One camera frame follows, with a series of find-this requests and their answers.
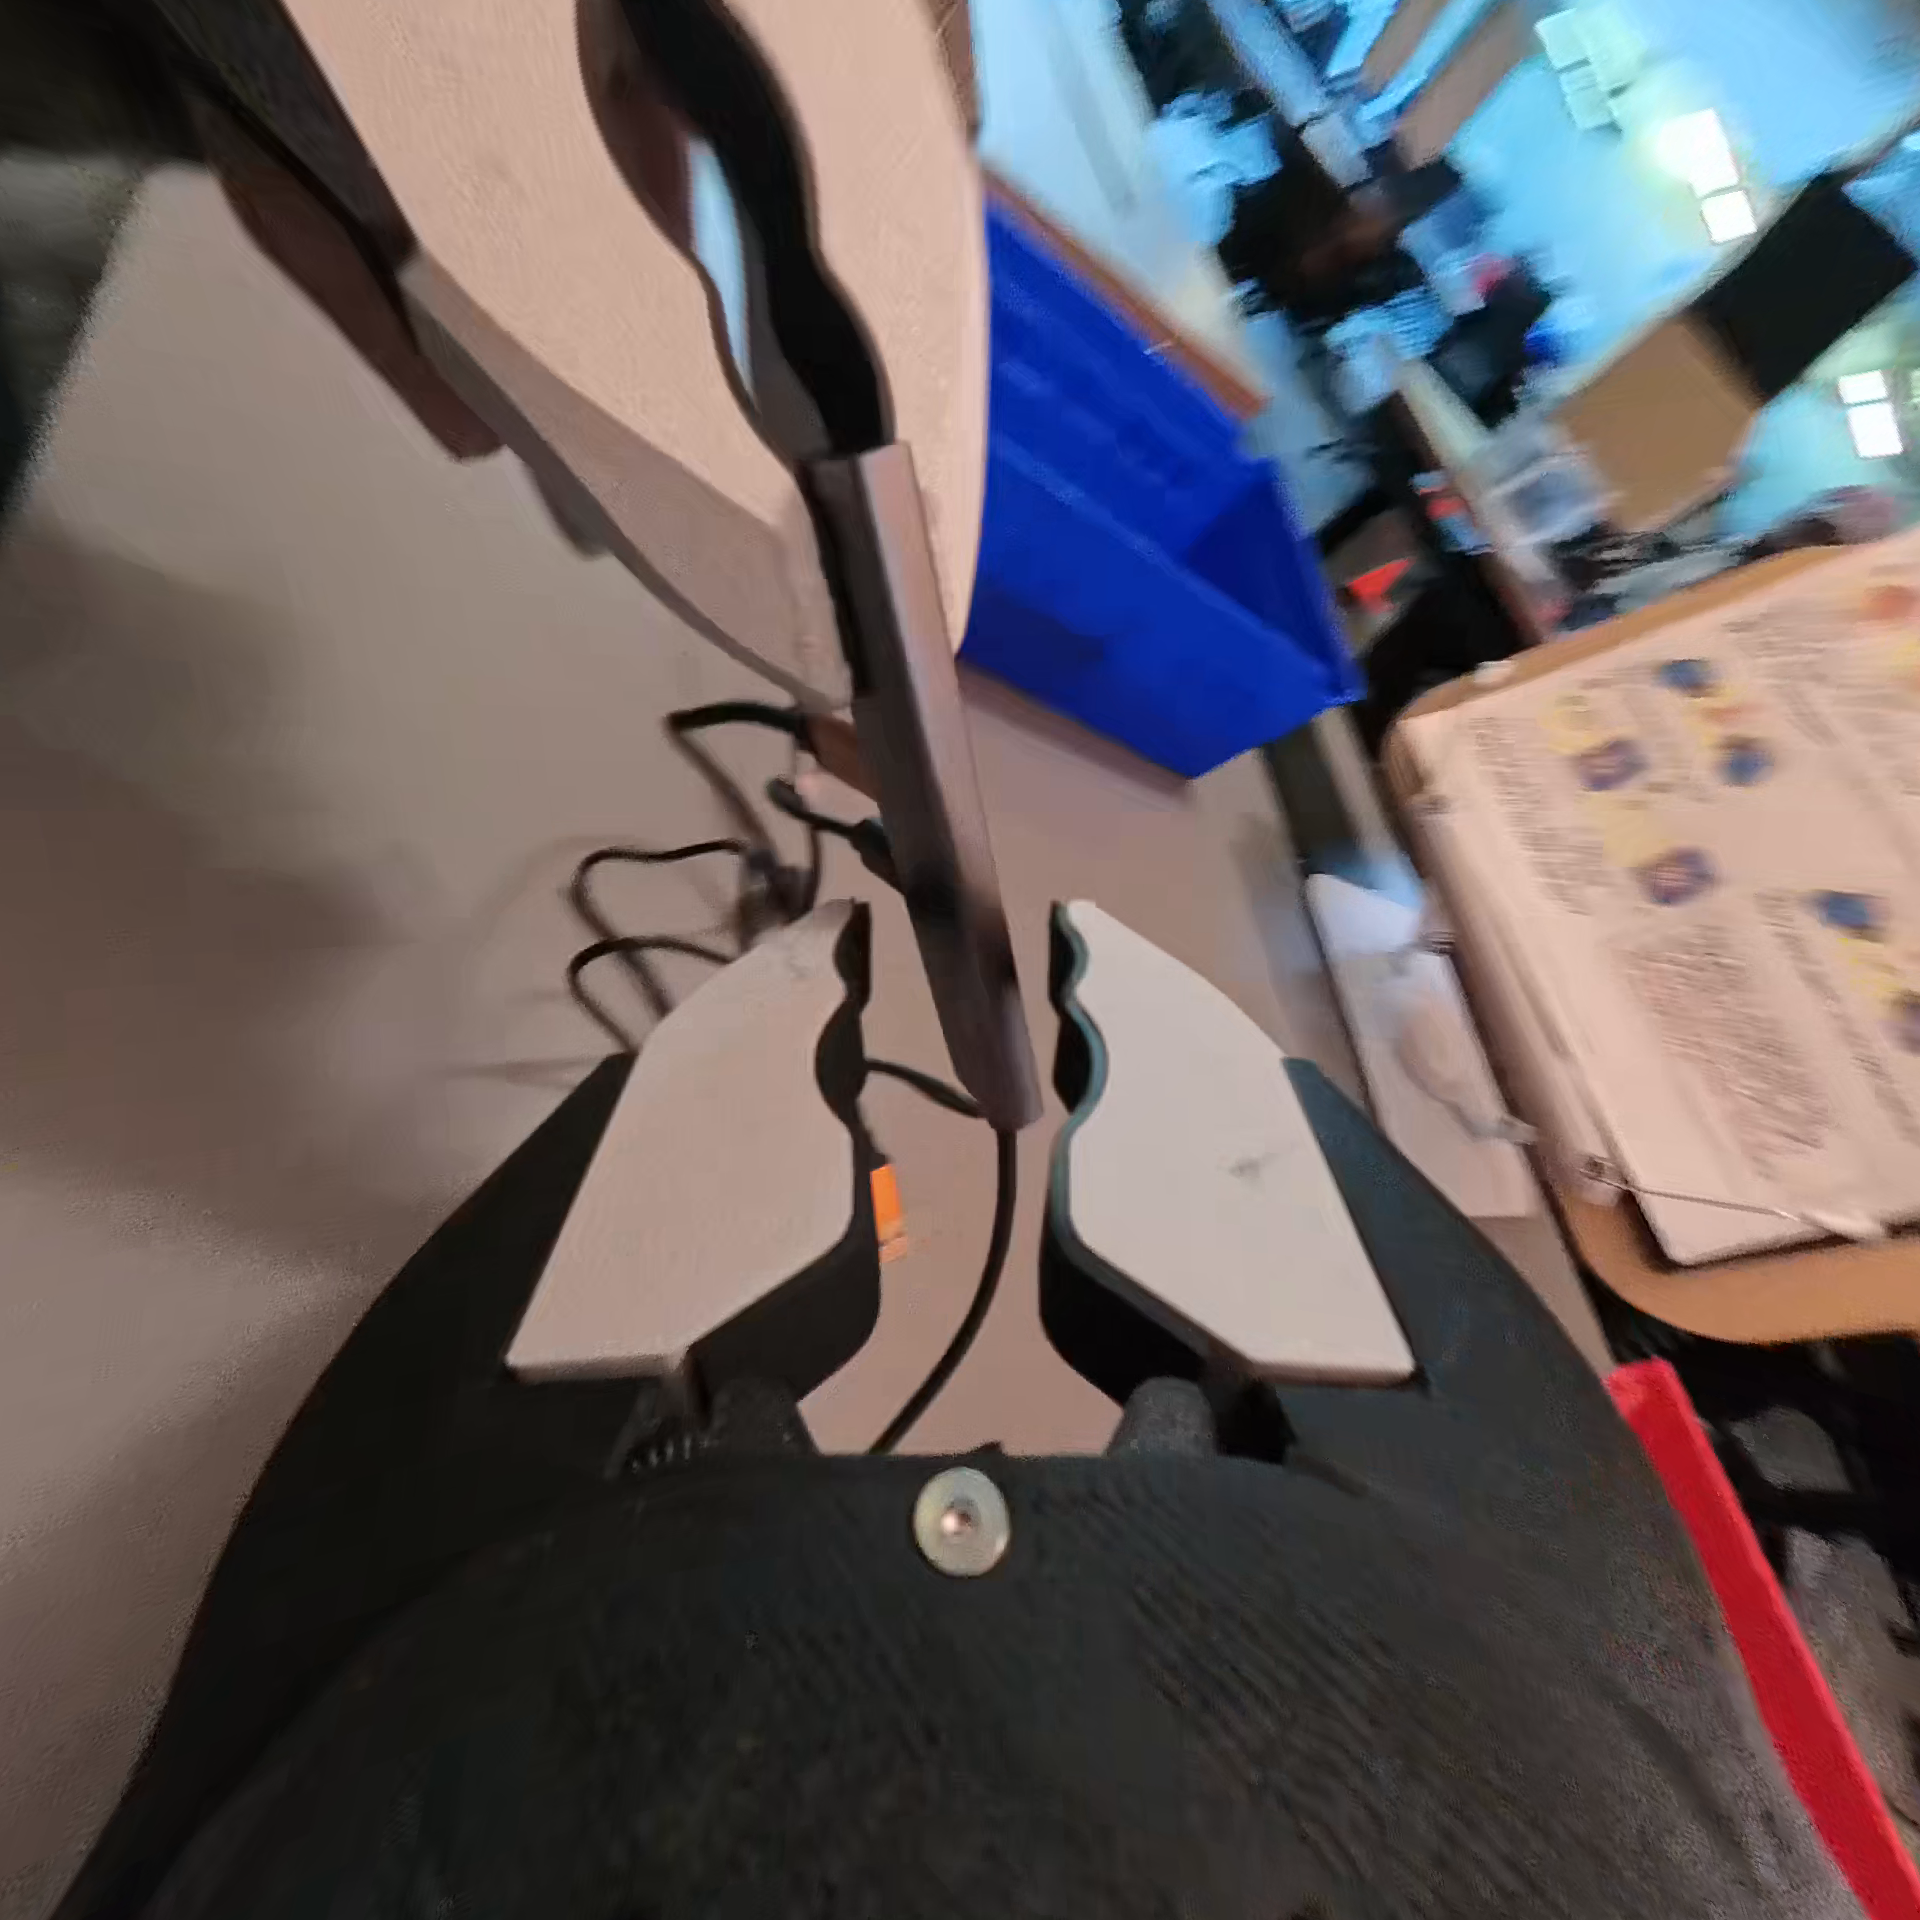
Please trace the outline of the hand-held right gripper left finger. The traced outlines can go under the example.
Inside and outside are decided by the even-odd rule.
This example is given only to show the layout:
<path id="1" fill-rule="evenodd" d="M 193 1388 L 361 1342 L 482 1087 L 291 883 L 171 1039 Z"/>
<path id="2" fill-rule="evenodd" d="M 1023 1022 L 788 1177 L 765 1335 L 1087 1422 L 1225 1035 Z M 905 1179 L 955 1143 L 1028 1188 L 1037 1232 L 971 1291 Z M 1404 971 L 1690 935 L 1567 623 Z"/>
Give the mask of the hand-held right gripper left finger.
<path id="1" fill-rule="evenodd" d="M 860 1353 L 881 1313 L 871 959 L 871 910 L 828 901 L 661 1022 L 513 1335 L 517 1380 L 803 1400 Z"/>

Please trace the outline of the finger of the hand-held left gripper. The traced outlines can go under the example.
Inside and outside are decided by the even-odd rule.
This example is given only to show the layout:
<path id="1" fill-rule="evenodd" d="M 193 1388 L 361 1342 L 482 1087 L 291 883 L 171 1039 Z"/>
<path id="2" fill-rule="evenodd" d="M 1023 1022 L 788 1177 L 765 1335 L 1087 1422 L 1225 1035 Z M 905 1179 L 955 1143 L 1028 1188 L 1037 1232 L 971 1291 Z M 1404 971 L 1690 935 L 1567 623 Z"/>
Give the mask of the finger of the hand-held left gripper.
<path id="1" fill-rule="evenodd" d="M 991 276 L 969 107 L 923 5 L 665 8 L 665 107 L 740 228 L 751 371 L 697 255 L 665 349 L 685 619 L 748 665 L 861 665 L 865 605 L 967 627 L 991 451 Z"/>
<path id="2" fill-rule="evenodd" d="M 738 399 L 708 281 L 608 151 L 578 7 L 289 14 L 397 208 L 423 348 L 563 529 L 803 709 L 843 709 L 800 487 Z"/>

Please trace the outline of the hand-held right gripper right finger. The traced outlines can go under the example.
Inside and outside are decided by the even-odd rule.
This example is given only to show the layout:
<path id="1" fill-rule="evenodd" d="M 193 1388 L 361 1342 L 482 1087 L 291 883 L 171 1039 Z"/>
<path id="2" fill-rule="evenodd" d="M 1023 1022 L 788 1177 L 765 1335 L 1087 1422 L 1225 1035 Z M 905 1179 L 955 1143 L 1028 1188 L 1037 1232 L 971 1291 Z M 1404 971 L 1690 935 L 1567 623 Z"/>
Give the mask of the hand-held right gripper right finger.
<path id="1" fill-rule="evenodd" d="M 1289 1056 L 1237 1001 L 1091 901 L 1047 931 L 1064 1131 L 1041 1317 L 1101 1396 L 1156 1377 L 1402 1388 L 1409 1335 Z"/>

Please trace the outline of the grey usb hub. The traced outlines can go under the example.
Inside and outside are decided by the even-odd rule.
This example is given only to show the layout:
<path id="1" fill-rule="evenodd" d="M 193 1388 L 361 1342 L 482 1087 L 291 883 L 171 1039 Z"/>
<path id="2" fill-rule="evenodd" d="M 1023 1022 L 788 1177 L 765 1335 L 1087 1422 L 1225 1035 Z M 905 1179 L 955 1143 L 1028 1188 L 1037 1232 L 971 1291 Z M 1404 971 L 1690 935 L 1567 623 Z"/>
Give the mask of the grey usb hub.
<path id="1" fill-rule="evenodd" d="M 969 715 L 953 665 L 922 481 L 903 443 L 804 461 L 852 684 L 852 731 L 877 801 L 951 1067 L 983 1118 L 1042 1113 Z"/>

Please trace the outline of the white table with wooden edge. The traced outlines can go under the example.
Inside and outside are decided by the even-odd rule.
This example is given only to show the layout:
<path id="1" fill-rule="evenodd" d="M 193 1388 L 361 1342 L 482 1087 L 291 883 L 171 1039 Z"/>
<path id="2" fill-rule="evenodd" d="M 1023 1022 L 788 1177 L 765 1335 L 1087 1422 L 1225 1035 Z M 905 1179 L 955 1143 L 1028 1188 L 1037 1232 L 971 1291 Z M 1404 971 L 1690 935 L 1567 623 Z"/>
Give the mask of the white table with wooden edge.
<path id="1" fill-rule="evenodd" d="M 1154 153 L 1154 110 L 1104 3 L 971 3 L 977 151 L 991 187 L 1215 403 L 1271 385 L 1215 255 Z"/>

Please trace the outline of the blue plastic bin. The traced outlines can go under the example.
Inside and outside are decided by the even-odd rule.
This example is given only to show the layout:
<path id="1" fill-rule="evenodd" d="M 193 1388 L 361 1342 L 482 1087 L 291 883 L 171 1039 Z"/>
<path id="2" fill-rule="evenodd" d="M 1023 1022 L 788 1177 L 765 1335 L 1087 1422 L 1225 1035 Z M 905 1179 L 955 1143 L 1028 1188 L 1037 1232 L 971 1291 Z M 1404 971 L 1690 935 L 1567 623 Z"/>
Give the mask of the blue plastic bin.
<path id="1" fill-rule="evenodd" d="M 1277 469 L 1041 231 L 988 209 L 991 463 L 963 665 L 1195 780 L 1361 697 Z"/>

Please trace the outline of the red plastic bin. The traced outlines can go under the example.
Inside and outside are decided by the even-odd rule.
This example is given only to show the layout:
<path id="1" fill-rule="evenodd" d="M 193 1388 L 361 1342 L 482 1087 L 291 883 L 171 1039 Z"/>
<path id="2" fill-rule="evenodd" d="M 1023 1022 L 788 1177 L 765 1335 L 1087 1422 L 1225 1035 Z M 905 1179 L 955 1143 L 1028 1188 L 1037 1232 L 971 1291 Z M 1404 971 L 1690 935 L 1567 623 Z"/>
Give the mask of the red plastic bin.
<path id="1" fill-rule="evenodd" d="M 1732 1635 L 1784 1774 L 1869 1918 L 1916 1918 L 1919 1871 L 1680 1376 L 1635 1359 L 1604 1390 L 1639 1438 Z"/>

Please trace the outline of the brown cardboard panel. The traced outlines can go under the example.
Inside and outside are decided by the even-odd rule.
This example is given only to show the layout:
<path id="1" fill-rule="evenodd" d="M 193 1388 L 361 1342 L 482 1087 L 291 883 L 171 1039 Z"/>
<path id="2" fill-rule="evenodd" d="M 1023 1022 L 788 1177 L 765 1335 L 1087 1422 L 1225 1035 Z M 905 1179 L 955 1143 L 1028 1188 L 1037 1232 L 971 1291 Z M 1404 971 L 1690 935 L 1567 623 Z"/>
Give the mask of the brown cardboard panel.
<path id="1" fill-rule="evenodd" d="M 1647 324 L 1547 408 L 1625 534 L 1663 532 L 1725 491 L 1761 414 L 1753 379 L 1690 310 Z"/>

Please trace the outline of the black monitor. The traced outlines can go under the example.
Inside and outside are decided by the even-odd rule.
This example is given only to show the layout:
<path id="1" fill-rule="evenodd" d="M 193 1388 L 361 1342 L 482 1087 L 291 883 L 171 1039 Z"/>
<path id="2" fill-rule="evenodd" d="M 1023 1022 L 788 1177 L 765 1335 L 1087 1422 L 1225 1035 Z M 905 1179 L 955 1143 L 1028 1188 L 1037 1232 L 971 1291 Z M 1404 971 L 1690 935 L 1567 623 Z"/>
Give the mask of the black monitor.
<path id="1" fill-rule="evenodd" d="M 1771 403 L 1914 276 L 1906 239 L 1829 168 L 1704 285 L 1687 320 L 1755 403 Z"/>

